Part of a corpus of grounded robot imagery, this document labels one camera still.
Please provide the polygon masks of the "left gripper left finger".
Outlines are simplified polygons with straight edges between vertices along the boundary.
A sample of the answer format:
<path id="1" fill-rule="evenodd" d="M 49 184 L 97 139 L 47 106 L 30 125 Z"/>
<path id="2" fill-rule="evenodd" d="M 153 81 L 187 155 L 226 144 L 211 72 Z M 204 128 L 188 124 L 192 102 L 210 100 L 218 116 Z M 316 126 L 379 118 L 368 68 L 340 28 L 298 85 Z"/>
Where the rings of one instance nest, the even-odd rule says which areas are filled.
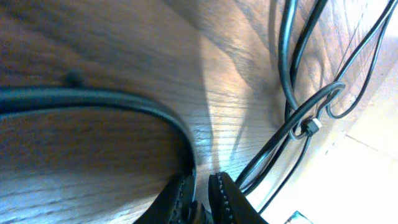
<path id="1" fill-rule="evenodd" d="M 134 224 L 205 223 L 204 206 L 193 199 L 192 175 L 175 175 Z"/>

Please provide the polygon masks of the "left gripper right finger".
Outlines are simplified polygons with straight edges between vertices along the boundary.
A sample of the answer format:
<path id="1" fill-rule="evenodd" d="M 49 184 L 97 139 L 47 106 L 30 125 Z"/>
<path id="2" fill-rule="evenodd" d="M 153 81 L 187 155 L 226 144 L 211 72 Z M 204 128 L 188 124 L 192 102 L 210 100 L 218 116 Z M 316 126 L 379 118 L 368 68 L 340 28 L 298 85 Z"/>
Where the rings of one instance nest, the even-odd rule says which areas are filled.
<path id="1" fill-rule="evenodd" d="M 267 224 L 226 172 L 209 176 L 208 198 L 214 223 Z"/>

